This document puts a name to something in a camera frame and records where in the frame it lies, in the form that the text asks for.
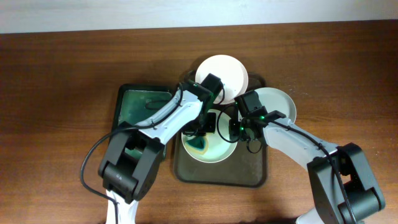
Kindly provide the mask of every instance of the green stain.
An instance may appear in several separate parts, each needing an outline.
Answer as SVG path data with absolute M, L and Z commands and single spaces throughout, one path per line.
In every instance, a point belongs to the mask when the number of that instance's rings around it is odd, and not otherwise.
M 199 151 L 204 150 L 206 147 L 206 141 L 203 136 L 194 137 L 193 139 L 188 140 L 187 144 Z

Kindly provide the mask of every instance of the white wall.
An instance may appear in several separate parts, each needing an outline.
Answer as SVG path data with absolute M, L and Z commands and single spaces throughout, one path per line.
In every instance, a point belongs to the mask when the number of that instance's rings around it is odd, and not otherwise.
M 0 0 L 0 33 L 398 19 L 398 0 Z

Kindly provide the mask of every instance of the wood grain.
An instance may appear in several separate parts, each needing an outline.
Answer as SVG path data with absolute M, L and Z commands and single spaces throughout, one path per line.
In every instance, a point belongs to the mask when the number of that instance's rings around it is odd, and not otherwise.
M 365 151 L 398 223 L 398 22 L 330 22 L 0 35 L 0 223 L 100 223 L 107 202 L 79 182 L 111 128 L 124 83 L 174 86 L 210 55 L 232 55 L 288 93 L 297 124 Z M 101 189 L 93 154 L 88 183 Z M 138 223 L 266 222 L 313 207 L 307 173 L 269 151 L 260 189 L 185 184 L 172 147 L 140 202 Z

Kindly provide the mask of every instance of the black wire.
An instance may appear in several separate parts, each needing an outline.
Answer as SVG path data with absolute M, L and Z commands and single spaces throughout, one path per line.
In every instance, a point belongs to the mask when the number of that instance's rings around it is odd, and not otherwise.
M 88 161 L 88 159 L 90 158 L 90 156 L 92 155 L 92 153 L 94 152 L 94 150 L 95 150 L 102 142 L 104 142 L 107 138 L 110 138 L 111 136 L 114 136 L 115 134 L 120 133 L 120 132 L 122 132 L 122 131 L 132 131 L 132 130 L 138 130 L 138 129 L 153 128 L 154 126 L 156 126 L 156 125 L 160 124 L 161 122 L 165 121 L 172 113 L 174 113 L 174 111 L 175 111 L 175 110 L 180 106 L 180 104 L 181 104 L 182 96 L 183 96 L 183 89 L 182 89 L 182 84 L 181 84 L 181 83 L 179 83 L 178 85 L 179 85 L 180 92 L 181 92 L 181 94 L 180 94 L 180 99 L 178 100 L 177 105 L 176 105 L 166 116 L 164 116 L 164 117 L 163 117 L 162 119 L 160 119 L 158 122 L 152 123 L 151 125 L 147 125 L 147 126 L 136 126 L 136 125 L 132 125 L 132 126 L 126 127 L 126 128 L 116 129 L 116 130 L 114 130 L 114 131 L 112 131 L 112 132 L 110 132 L 110 133 L 104 135 L 101 139 L 99 139 L 99 140 L 94 144 L 93 147 L 91 147 L 91 149 L 88 151 L 88 153 L 87 153 L 85 159 L 83 160 L 83 163 L 82 163 L 81 168 L 80 168 L 80 182 L 81 182 L 81 184 L 84 186 L 85 189 L 87 189 L 87 190 L 90 191 L 91 193 L 96 194 L 96 195 L 98 195 L 98 196 L 100 196 L 100 197 L 103 197 L 103 198 L 105 198 L 105 199 L 108 199 L 108 200 L 110 200 L 110 201 L 113 203 L 113 205 L 114 205 L 115 217 L 116 217 L 116 224 L 118 224 L 118 221 L 119 221 L 119 217 L 118 217 L 118 202 L 117 202 L 115 199 L 113 199 L 113 198 L 111 198 L 111 197 L 109 197 L 109 196 L 107 196 L 107 195 L 105 195 L 105 194 L 102 194 L 101 192 L 99 192 L 99 191 L 97 191 L 97 190 L 92 189 L 90 186 L 88 186 L 88 185 L 86 184 L 86 182 L 85 182 L 85 180 L 84 180 L 84 172 L 85 172 L 85 167 L 86 167 L 87 161 Z
M 230 141 L 230 140 L 225 139 L 225 138 L 223 137 L 223 135 L 221 135 L 220 129 L 218 128 L 218 123 L 219 123 L 219 121 L 220 121 L 221 115 L 222 115 L 228 108 L 230 108 L 231 106 L 234 106 L 234 105 L 233 105 L 233 104 L 227 105 L 227 106 L 225 106 L 225 107 L 220 111 L 220 113 L 219 113 L 219 115 L 218 115 L 218 117 L 217 117 L 216 127 L 217 127 L 217 132 L 218 132 L 218 134 L 220 135 L 220 137 L 221 137 L 224 141 L 229 142 L 229 143 L 236 143 L 236 142 L 238 142 L 238 141 L 241 139 L 241 137 L 242 137 L 242 131 L 241 131 L 240 129 L 239 129 L 239 137 L 237 138 L 237 140 Z
M 221 98 L 221 101 L 220 101 L 220 102 L 215 103 L 214 105 L 220 105 L 220 104 L 224 101 L 224 98 L 225 98 L 225 89 L 224 89 L 224 84 L 223 84 L 223 97 Z
M 249 145 L 250 142 L 251 142 L 251 140 L 248 139 L 248 141 L 246 142 L 246 149 L 248 149 L 248 151 L 249 151 L 251 154 L 257 154 L 259 151 L 261 151 L 261 149 L 262 149 L 262 143 L 261 143 L 261 145 L 260 145 L 259 150 L 257 150 L 257 152 L 253 152 L 252 150 L 250 150 L 250 145 Z
M 188 136 L 188 137 L 192 137 L 192 136 L 196 135 L 197 133 L 198 133 L 198 130 L 194 131 L 192 134 L 188 134 L 185 131 L 182 131 L 182 134 L 184 134 L 185 136 Z
M 318 146 L 319 149 L 322 150 L 323 153 L 325 153 L 326 158 L 328 159 L 328 161 L 329 161 L 329 163 L 330 163 L 330 165 L 331 165 L 331 167 L 333 169 L 333 172 L 336 175 L 336 178 L 337 178 L 337 181 L 338 181 L 338 185 L 340 186 L 341 193 L 343 194 L 343 197 L 344 197 L 344 201 L 347 204 L 347 209 L 348 209 L 349 215 L 351 216 L 352 221 L 355 224 L 357 224 L 357 221 L 356 221 L 355 216 L 354 216 L 353 209 L 352 209 L 351 204 L 349 203 L 349 200 L 348 200 L 347 192 L 344 189 L 343 180 L 341 179 L 341 176 L 340 176 L 340 174 L 338 172 L 336 164 L 333 162 L 333 159 L 331 158 L 329 152 L 325 149 L 325 147 L 323 147 L 323 145 L 321 143 L 319 143 L 316 140 L 314 140 L 311 136 L 307 135 L 306 133 L 304 133 L 304 132 L 302 132 L 300 130 L 291 128 L 290 126 L 286 126 L 284 124 L 281 124 L 281 123 L 279 123 L 277 121 L 273 121 L 273 120 L 265 120 L 265 122 L 274 123 L 274 124 L 276 124 L 278 126 L 281 126 L 281 127 L 285 128 L 288 131 L 293 131 L 293 132 L 295 132 L 297 134 L 300 134 L 300 135 L 306 137 L 308 140 L 310 140 L 312 143 L 314 143 L 316 146 Z

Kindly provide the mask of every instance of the dark tray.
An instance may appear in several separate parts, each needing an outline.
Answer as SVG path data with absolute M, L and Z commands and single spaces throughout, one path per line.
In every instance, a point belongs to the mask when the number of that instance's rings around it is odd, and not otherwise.
M 248 90 L 265 87 L 265 81 L 256 74 L 249 74 Z M 259 149 L 259 142 L 252 142 L 252 151 Z M 181 133 L 176 135 L 174 149 L 174 174 L 182 182 L 198 184 L 260 187 L 267 179 L 267 148 L 257 154 L 250 153 L 246 142 L 238 142 L 236 149 L 221 162 L 207 164 L 192 158 L 181 143 Z
M 113 116 L 112 130 L 123 121 L 136 124 L 156 113 L 157 110 L 148 110 L 145 104 L 150 101 L 165 100 L 159 106 L 165 105 L 171 99 L 172 91 L 166 86 L 150 86 L 123 84 L 119 87 Z

